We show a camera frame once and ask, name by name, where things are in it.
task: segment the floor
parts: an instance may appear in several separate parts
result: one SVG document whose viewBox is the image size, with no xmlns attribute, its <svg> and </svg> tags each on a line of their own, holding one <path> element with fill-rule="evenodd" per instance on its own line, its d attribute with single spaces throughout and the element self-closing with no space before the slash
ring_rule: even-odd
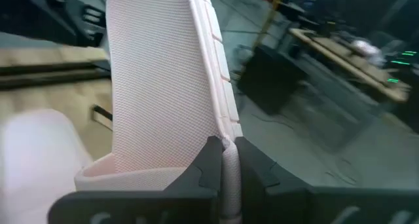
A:
<svg viewBox="0 0 419 224">
<path fill-rule="evenodd" d="M 103 7 L 99 0 L 83 1 Z M 256 37 L 255 32 L 260 30 L 269 6 L 260 0 L 246 0 L 246 3 L 235 3 L 234 0 L 211 0 L 211 2 L 221 23 L 228 66 L 230 70 L 240 69 L 234 49 L 237 45 L 251 46 Z M 269 33 L 271 35 L 263 43 L 273 47 L 275 38 L 280 35 L 281 30 L 274 28 Z M 28 40 L 0 33 L 0 48 L 53 47 L 54 45 L 46 41 Z M 102 87 L 82 86 L 85 89 L 99 90 Z M 36 106 L 39 102 L 36 99 L 32 102 L 31 98 L 44 93 L 30 89 L 20 94 L 27 95 L 22 99 L 28 101 L 29 105 Z M 314 143 L 309 133 L 298 123 L 265 115 L 245 96 L 237 95 L 236 101 L 242 107 L 240 120 L 245 137 L 278 164 L 312 185 L 419 188 L 419 167 L 416 159 L 419 155 L 417 146 L 419 137 L 386 118 L 376 119 L 373 125 L 345 150 L 330 154 Z M 57 107 L 67 106 L 61 102 Z M 77 127 L 88 128 L 87 124 L 81 123 L 81 125 Z M 95 133 L 102 132 L 97 129 L 95 132 L 85 130 L 87 134 L 85 137 L 88 138 L 90 135 L 94 138 Z M 96 156 L 100 157 L 101 154 L 102 152 L 99 152 Z"/>
</svg>

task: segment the wooden desk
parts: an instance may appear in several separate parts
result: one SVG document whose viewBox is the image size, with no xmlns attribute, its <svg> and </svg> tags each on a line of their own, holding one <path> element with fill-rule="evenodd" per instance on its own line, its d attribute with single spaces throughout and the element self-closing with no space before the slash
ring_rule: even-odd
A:
<svg viewBox="0 0 419 224">
<path fill-rule="evenodd" d="M 311 40 L 311 38 L 305 36 L 306 33 L 310 33 L 311 31 L 292 28 L 289 32 L 292 36 L 310 45 L 340 67 L 383 93 L 383 95 L 387 96 L 392 101 L 399 103 L 407 101 L 410 86 L 400 81 L 386 86 L 387 79 L 392 77 L 388 71 L 378 69 L 376 66 L 369 64 L 365 59 L 358 56 L 348 57 L 350 50 L 333 40 L 316 37 L 316 41 L 321 42 L 322 45 Z"/>
</svg>

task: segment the gray floor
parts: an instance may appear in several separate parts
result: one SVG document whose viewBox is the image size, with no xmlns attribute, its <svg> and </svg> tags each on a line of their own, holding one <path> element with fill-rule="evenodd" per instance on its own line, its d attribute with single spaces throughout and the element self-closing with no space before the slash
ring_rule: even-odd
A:
<svg viewBox="0 0 419 224">
<path fill-rule="evenodd" d="M 82 0 L 103 7 L 99 0 Z M 234 49 L 237 45 L 251 46 L 266 18 L 269 5 L 260 0 L 211 0 L 223 32 L 223 41 L 230 70 L 240 69 Z M 279 28 L 269 31 L 272 36 L 264 40 L 268 46 L 275 45 Z M 36 41 L 0 33 L 0 48 L 53 47 L 48 41 Z M 326 153 L 303 126 L 281 117 L 269 117 L 245 96 L 237 96 L 242 106 L 240 120 L 245 137 L 268 156 L 312 185 L 341 187 L 374 187 L 417 189 L 419 173 L 417 158 L 419 141 L 416 135 L 384 119 L 376 119 L 345 150 Z"/>
</svg>

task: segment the wooden table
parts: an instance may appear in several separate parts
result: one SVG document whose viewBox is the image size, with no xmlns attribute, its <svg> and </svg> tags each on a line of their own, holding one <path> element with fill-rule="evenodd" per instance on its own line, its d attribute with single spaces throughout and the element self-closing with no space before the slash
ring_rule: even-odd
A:
<svg viewBox="0 0 419 224">
<path fill-rule="evenodd" d="M 387 84 L 387 80 L 392 77 L 389 71 L 379 69 L 359 56 L 350 56 L 351 50 L 331 39 L 315 37 L 316 41 L 313 41 L 311 38 L 305 36 L 305 34 L 311 31 L 290 29 L 289 32 L 292 36 L 310 45 L 316 51 L 328 57 L 328 59 L 346 71 L 349 71 L 352 75 L 365 82 L 365 84 L 377 89 L 392 101 L 398 103 L 407 101 L 410 86 L 401 81 L 394 84 Z"/>
</svg>

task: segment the green light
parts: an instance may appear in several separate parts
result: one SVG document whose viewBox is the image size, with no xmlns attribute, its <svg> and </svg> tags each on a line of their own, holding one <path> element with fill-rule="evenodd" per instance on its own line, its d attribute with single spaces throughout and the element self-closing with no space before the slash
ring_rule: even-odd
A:
<svg viewBox="0 0 419 224">
<path fill-rule="evenodd" d="M 392 63 L 395 63 L 395 64 L 406 64 L 406 65 L 410 65 L 409 63 L 400 62 L 400 61 L 392 61 Z"/>
</svg>

